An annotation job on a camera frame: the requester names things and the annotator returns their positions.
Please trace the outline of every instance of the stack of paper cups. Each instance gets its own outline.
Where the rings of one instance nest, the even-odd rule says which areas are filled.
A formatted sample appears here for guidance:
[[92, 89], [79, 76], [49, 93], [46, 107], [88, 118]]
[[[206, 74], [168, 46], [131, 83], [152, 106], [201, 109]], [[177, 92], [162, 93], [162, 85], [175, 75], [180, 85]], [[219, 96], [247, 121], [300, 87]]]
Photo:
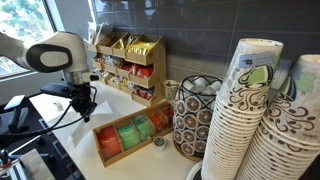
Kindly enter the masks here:
[[213, 108], [202, 179], [234, 179], [267, 108], [267, 96], [283, 44], [242, 39]]
[[263, 116], [238, 179], [304, 173], [320, 153], [319, 86], [320, 55], [301, 56]]

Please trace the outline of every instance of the robotic arm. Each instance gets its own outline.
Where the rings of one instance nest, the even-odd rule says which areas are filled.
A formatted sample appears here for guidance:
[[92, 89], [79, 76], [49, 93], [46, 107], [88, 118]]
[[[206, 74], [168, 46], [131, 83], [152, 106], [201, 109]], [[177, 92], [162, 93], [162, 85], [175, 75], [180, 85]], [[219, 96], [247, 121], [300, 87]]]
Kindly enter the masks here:
[[96, 103], [91, 101], [89, 82], [99, 80], [89, 72], [86, 48], [76, 34], [57, 32], [52, 37], [27, 45], [0, 33], [0, 56], [6, 56], [19, 66], [36, 72], [63, 71], [65, 84], [48, 84], [41, 92], [71, 98], [72, 107], [89, 121]]

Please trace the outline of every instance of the white countertop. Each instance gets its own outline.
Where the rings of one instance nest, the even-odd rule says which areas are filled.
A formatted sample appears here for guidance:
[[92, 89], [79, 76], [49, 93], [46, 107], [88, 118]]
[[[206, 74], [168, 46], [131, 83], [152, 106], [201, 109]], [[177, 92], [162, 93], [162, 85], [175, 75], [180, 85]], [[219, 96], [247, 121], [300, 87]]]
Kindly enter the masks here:
[[[168, 141], [164, 152], [156, 152], [153, 144], [149, 144], [105, 168], [98, 155], [92, 129], [146, 107], [132, 101], [128, 94], [115, 88], [100, 82], [93, 82], [91, 85], [98, 89], [97, 108], [101, 109], [102, 107], [99, 105], [106, 101], [113, 113], [110, 111], [107, 113], [106, 110], [105, 114], [92, 115], [88, 123], [81, 121], [54, 131], [86, 179], [185, 180], [187, 178], [196, 162], [185, 158], [175, 149], [172, 133], [164, 136]], [[42, 118], [51, 125], [63, 112], [58, 111], [54, 103], [59, 101], [66, 108], [70, 99], [40, 94], [30, 98], [30, 101]], [[80, 115], [73, 109], [69, 110], [61, 124], [71, 122], [79, 117]]]

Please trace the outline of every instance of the gray tile backsplash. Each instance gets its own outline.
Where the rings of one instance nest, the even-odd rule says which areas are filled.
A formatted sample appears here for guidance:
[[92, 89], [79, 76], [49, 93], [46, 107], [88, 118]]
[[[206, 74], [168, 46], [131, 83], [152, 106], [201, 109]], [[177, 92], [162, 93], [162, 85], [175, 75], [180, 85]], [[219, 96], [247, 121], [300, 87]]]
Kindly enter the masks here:
[[166, 39], [167, 77], [223, 77], [241, 38], [284, 43], [281, 59], [320, 54], [320, 1], [92, 0], [98, 21], [116, 31]]

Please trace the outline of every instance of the wooden cubby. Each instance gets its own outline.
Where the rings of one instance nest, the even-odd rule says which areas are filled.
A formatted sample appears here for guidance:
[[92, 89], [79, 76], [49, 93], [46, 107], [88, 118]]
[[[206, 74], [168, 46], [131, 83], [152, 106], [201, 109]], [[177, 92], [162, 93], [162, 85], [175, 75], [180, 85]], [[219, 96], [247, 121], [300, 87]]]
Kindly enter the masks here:
[[[173, 113], [173, 104], [171, 104], [171, 102], [169, 101], [164, 101], [164, 102], [161, 102], [161, 103], [158, 103], [157, 105], [153, 106], [153, 107], [149, 107], [149, 108], [146, 108], [146, 109], [143, 109], [141, 111], [138, 111], [138, 112], [135, 112], [133, 114], [130, 114], [128, 116], [125, 116], [125, 117], [122, 117], [120, 119], [117, 119], [113, 122], [110, 122], [110, 123], [107, 123], [105, 125], [102, 125], [100, 127], [97, 127], [95, 129], [93, 129], [93, 134], [94, 134], [94, 139], [95, 139], [95, 142], [96, 142], [96, 148], [97, 148], [97, 151], [99, 153], [99, 156], [101, 158], [101, 161], [104, 165], [104, 167], [107, 167], [119, 160], [121, 160], [122, 158], [134, 153], [135, 151], [145, 147], [146, 145], [152, 143], [153, 139], [157, 136], [164, 136], [170, 132], [172, 132], [173, 128], [172, 128], [172, 119], [170, 119], [170, 117], [166, 116], [165, 114], [162, 113], [162, 109], [164, 107], [168, 107], [168, 109], [171, 109], [172, 110], [172, 113]], [[164, 129], [161, 129], [161, 131], [156, 131], [154, 129], [154, 124], [153, 122], [150, 120], [150, 116], [153, 114], [153, 113], [161, 113], [161, 115], [163, 116], [163, 119], [166, 120], [168, 123], [168, 126], [165, 127]], [[104, 153], [108, 153], [108, 152], [103, 152], [103, 151], [108, 151], [108, 149], [105, 149], [103, 147], [101, 147], [101, 143], [100, 143], [100, 140], [99, 139], [99, 133], [103, 130], [105, 130], [106, 128], [115, 128], [116, 130], [122, 128], [122, 127], [125, 127], [127, 125], [131, 125], [131, 124], [134, 124], [132, 122], [132, 118], [137, 116], [137, 115], [144, 115], [147, 120], [149, 121], [149, 123], [151, 123], [151, 126], [153, 128], [153, 132], [154, 132], [154, 135], [153, 136], [149, 136], [146, 140], [144, 141], [140, 141], [139, 144], [129, 148], [129, 149], [124, 149], [123, 147], [121, 147], [122, 151], [120, 153], [113, 153], [114, 155], [112, 157], [104, 157]]]
[[112, 33], [111, 37], [107, 37], [102, 40], [96, 48], [93, 48], [90, 45], [87, 45], [88, 50], [94, 51], [97, 54], [107, 54], [115, 57], [124, 58], [125, 61], [131, 62], [133, 64], [138, 64], [141, 66], [153, 66], [153, 73], [148, 79], [140, 78], [134, 76], [130, 71], [120, 69], [118, 67], [112, 67], [105, 63], [99, 63], [94, 60], [97, 56], [92, 59], [92, 66], [100, 69], [106, 70], [108, 72], [120, 75], [129, 79], [129, 81], [134, 84], [150, 89], [154, 88], [155, 92], [153, 97], [150, 100], [144, 99], [136, 94], [133, 94], [128, 88], [116, 86], [117, 89], [123, 90], [124, 92], [131, 94], [131, 98], [147, 107], [155, 105], [159, 101], [164, 99], [164, 87], [163, 81], [166, 79], [166, 51], [165, 51], [165, 40], [161, 35], [151, 35], [151, 34], [141, 34], [137, 35], [138, 38], [132, 43], [135, 44], [138, 41], [143, 42], [153, 42], [154, 46], [145, 54], [136, 54], [133, 52], [128, 52], [123, 49], [119, 49], [119, 43], [122, 38], [127, 39], [129, 33]]

